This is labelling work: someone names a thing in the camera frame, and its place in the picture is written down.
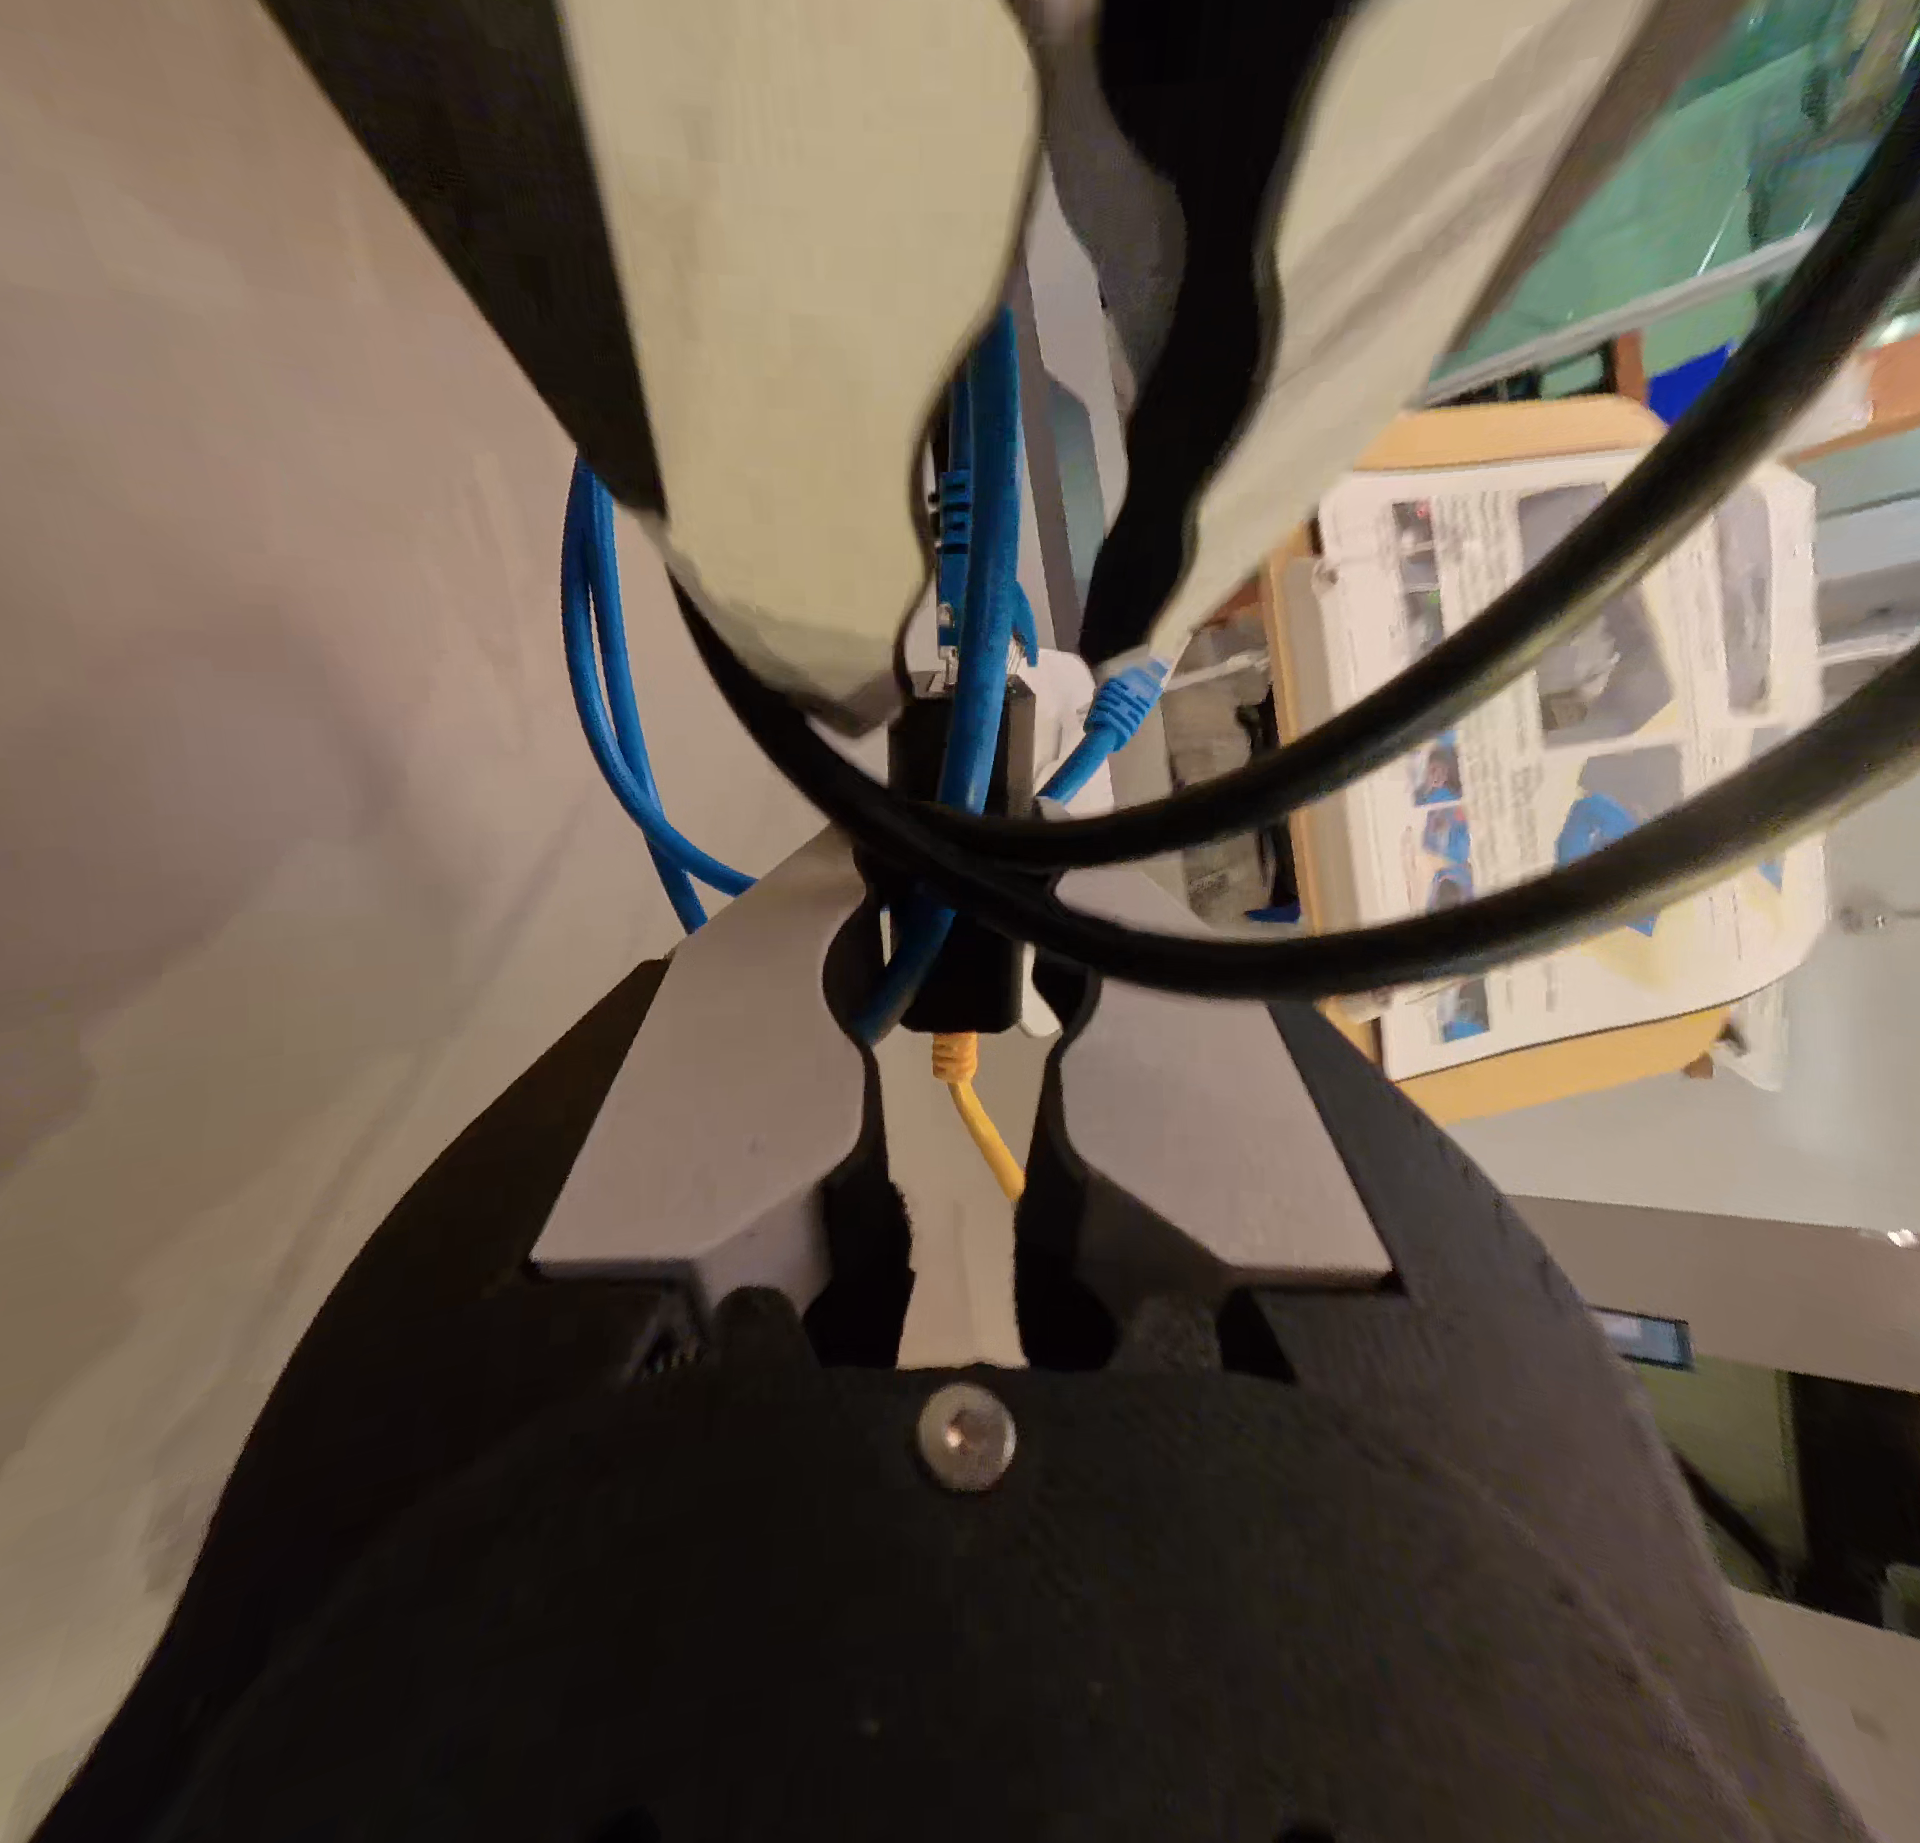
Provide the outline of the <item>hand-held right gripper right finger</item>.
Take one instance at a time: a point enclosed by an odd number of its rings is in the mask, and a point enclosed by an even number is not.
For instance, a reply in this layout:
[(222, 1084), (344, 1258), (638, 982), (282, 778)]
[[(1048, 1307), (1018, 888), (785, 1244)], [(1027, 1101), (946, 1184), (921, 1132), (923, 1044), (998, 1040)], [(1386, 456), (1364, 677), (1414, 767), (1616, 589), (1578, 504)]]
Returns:
[(1018, 1203), (1018, 1319), (1125, 1322), (1158, 1298), (1364, 1291), (1392, 1256), (1260, 1002), (1143, 988), (1036, 947), (1058, 1018)]

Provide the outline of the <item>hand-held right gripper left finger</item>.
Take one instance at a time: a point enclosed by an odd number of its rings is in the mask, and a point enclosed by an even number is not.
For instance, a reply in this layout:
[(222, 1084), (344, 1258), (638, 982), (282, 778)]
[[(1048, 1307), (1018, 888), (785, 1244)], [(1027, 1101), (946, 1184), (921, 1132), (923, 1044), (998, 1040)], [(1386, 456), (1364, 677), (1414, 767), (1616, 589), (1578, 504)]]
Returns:
[(828, 987), (840, 937), (863, 976), (868, 883), (823, 828), (674, 947), (534, 1241), (541, 1279), (673, 1284), (697, 1310), (740, 1288), (799, 1310), (909, 1305), (875, 1051)]

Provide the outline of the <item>wooden beam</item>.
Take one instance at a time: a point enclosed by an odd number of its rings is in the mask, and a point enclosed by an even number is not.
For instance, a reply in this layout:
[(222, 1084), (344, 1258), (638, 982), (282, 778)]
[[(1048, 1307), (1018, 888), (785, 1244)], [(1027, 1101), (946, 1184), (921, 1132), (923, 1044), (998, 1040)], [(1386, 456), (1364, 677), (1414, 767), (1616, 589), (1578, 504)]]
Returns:
[[(1609, 345), (1613, 389), (1646, 406), (1649, 332), (1623, 337)], [(1919, 425), (1919, 337), (1910, 330), (1893, 342), (1869, 342), (1850, 356), (1827, 389), (1772, 440), (1767, 454), (1779, 463), (1817, 461), (1874, 440), (1913, 432)]]

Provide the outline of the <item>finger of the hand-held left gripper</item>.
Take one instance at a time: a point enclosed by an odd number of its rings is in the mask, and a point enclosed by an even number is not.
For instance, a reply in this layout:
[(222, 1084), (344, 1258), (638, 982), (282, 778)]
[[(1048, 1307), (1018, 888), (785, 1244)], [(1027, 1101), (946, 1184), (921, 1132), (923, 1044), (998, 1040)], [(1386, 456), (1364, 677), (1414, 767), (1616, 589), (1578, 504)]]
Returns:
[(832, 726), (899, 708), (927, 427), (1003, 299), (1039, 76), (1008, 0), (557, 0), (662, 553)]
[(1080, 236), (1138, 397), (1091, 662), (1176, 639), (1426, 385), (1659, 0), (1101, 0)]

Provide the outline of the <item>black ethernet splitter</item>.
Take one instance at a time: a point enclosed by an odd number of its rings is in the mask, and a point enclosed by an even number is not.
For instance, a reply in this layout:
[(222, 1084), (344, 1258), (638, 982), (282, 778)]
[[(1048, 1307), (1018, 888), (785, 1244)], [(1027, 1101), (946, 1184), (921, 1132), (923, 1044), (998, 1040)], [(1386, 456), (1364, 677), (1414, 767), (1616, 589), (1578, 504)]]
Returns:
[[(909, 702), (889, 729), (889, 784), (918, 802), (937, 797), (951, 724), (953, 698), (935, 693), (932, 679)], [(994, 771), (987, 786), (989, 816), (1023, 816), (1036, 797), (1036, 695), (1023, 679), (1006, 684)], [(915, 1035), (975, 1032), (1004, 1035), (1020, 1021), (1023, 995), (1022, 945), (985, 923), (956, 914), (923, 985), (902, 1014)]]

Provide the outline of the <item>printed instruction sheet on board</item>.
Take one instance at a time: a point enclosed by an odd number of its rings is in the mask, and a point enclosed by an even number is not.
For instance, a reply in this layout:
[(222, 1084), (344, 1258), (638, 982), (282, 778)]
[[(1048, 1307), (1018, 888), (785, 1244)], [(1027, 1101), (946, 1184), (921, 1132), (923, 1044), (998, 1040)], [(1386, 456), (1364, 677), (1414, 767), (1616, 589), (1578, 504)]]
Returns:
[[(1595, 394), (1564, 401), (1466, 406), (1398, 416), (1357, 459), (1357, 472), (1438, 472), (1490, 463), (1628, 453), (1661, 432), (1646, 406)], [(1316, 520), (1279, 541), (1258, 579), (1281, 745), (1333, 715), (1326, 625), (1314, 587), (1321, 568)], [(1357, 885), (1343, 807), (1319, 802), (1288, 816), (1302, 931), (1319, 935), (1357, 912)], [(1673, 1014), (1590, 1035), (1544, 1040), (1492, 1058), (1407, 1075), (1398, 1087), (1426, 1116), (1466, 1120), (1530, 1110), (1578, 1092), (1602, 1092), (1654, 1075), (1713, 1075), (1711, 1049), (1732, 1006)]]

